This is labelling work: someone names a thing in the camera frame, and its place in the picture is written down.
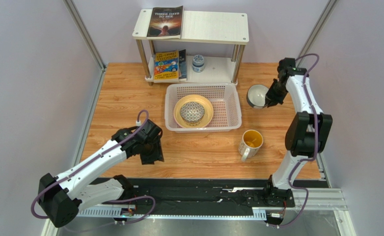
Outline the grey patterned bowl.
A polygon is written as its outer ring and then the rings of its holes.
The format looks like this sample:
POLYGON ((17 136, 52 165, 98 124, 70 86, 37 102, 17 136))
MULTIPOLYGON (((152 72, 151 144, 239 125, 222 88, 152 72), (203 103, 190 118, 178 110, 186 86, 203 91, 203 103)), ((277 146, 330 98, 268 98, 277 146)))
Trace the grey patterned bowl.
POLYGON ((180 108, 182 120, 189 124, 201 122, 205 115, 205 108, 198 102, 187 102, 180 108))

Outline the white bowl dark outside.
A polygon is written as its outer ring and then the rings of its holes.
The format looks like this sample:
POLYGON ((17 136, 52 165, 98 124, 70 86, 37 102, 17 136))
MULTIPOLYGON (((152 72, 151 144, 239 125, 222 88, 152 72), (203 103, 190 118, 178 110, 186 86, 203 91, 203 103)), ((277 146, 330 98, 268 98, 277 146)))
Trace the white bowl dark outside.
POLYGON ((261 84, 252 85, 247 91, 247 103, 254 109, 263 109, 266 105, 266 94, 269 89, 261 84))

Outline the white plastic basket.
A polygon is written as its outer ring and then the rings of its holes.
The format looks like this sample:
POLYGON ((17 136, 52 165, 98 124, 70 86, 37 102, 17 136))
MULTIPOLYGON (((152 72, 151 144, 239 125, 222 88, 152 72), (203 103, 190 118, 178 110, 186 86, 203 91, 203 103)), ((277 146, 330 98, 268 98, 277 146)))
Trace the white plastic basket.
POLYGON ((165 95, 165 126, 176 133, 227 132, 242 125, 239 96, 231 83, 187 83, 168 86, 165 95), (175 120, 175 105, 187 95, 200 95, 211 102, 213 117, 204 127, 180 126, 175 120))

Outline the yellow plate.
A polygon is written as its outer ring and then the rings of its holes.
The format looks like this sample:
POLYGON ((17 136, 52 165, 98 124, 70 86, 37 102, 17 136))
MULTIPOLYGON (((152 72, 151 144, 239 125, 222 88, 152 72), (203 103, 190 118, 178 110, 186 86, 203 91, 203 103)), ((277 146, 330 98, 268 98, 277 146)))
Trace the yellow plate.
POLYGON ((173 116, 176 123, 182 128, 204 128, 209 125, 214 117, 214 107, 212 103, 204 96, 192 94, 181 98, 175 105, 173 116), (201 122, 197 124, 189 124, 182 120, 180 116, 180 108, 187 102, 198 102, 205 108, 205 115, 201 122))

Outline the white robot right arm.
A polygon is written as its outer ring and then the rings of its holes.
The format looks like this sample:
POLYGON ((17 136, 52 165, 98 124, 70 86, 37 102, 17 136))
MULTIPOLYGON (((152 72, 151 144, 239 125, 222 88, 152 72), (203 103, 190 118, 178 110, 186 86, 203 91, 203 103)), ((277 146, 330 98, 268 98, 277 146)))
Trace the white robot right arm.
POLYGON ((264 189, 264 201, 271 206, 290 200, 296 176, 324 150, 333 122, 332 116, 323 113, 313 96, 309 71, 297 67, 296 61, 295 58, 279 61, 278 76, 265 98, 265 105, 271 107, 282 104, 286 95, 290 95, 296 112, 285 135, 287 153, 264 189))

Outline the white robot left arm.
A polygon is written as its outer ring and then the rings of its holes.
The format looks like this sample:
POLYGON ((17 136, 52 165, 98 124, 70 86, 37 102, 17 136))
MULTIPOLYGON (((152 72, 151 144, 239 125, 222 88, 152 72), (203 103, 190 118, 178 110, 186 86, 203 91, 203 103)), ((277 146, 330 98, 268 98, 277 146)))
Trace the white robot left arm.
POLYGON ((132 186, 123 175, 93 184, 111 167, 140 156, 143 165, 164 161, 161 137, 163 130, 151 120, 140 126, 123 128, 112 135, 93 155, 69 170, 39 180, 38 195, 31 204, 37 218, 49 219, 56 228, 69 224, 79 212, 105 202, 130 201, 132 186))

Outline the patterned mug yellow inside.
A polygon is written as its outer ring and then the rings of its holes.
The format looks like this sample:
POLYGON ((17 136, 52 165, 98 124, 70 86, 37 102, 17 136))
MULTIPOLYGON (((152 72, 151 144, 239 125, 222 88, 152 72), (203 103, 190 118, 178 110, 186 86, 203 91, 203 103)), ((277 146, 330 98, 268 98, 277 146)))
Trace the patterned mug yellow inside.
POLYGON ((260 132, 256 130, 245 131, 238 145, 241 161, 245 162, 248 158, 254 157, 263 145, 263 142, 264 139, 260 132))

